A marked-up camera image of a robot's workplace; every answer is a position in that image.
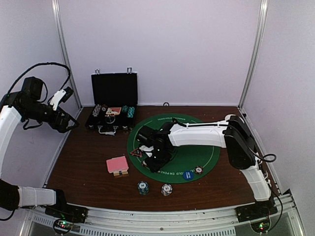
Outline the blue tan chip stack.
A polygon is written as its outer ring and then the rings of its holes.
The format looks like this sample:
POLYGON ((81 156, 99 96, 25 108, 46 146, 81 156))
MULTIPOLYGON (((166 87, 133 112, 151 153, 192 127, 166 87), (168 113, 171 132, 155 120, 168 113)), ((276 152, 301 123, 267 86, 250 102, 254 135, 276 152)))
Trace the blue tan chip stack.
POLYGON ((171 184, 166 183, 161 187, 161 193, 164 196, 169 196, 172 192, 173 192, 173 188, 171 184))

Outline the blue small blind button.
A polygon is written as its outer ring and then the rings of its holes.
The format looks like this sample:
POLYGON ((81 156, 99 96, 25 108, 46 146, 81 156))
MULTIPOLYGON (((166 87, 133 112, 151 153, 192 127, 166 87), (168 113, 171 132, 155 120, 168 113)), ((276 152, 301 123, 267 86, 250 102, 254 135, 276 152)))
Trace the blue small blind button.
POLYGON ((194 173, 192 171, 185 171, 183 172, 183 178, 184 180, 193 180, 194 178, 194 173))

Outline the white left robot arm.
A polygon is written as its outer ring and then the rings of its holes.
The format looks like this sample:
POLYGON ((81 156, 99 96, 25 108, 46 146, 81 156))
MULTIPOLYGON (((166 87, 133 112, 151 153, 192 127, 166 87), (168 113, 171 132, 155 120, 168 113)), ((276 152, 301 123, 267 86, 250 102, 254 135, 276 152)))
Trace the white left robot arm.
POLYGON ((71 208, 64 191, 44 181, 65 134, 79 123, 57 104, 45 105, 20 91, 2 101, 0 114, 0 207, 51 206, 59 218, 71 208))

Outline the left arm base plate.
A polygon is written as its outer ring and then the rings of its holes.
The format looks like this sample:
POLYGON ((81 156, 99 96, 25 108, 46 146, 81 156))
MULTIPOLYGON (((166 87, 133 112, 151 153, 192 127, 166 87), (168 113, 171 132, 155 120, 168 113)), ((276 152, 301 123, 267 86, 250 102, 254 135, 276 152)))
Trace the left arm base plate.
POLYGON ((85 223, 88 209, 73 205, 67 205, 64 209, 60 209, 55 206, 46 206, 45 214, 72 223, 85 223))

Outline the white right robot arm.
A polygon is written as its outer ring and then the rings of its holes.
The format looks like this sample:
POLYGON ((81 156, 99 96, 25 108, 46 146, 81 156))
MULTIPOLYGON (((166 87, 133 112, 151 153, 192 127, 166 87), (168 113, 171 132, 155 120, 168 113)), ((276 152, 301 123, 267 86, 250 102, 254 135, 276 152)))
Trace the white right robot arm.
POLYGON ((258 155, 255 139, 239 116, 227 115, 224 120, 211 123, 181 123, 174 118, 159 129, 144 125, 136 139, 140 150, 147 153, 144 163, 153 173, 170 162, 175 147, 225 148, 230 165, 243 173, 253 191, 257 202, 252 206, 253 214, 262 217, 271 209, 271 186, 261 168, 267 159, 258 155))

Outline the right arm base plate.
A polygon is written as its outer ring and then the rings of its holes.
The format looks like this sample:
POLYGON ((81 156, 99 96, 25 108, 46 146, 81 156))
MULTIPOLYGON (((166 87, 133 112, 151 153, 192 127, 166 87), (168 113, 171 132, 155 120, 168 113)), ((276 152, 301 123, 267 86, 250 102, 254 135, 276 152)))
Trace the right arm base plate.
POLYGON ((239 222, 252 221, 259 218, 270 216, 278 212, 276 206, 266 205, 246 205, 235 209, 239 222))

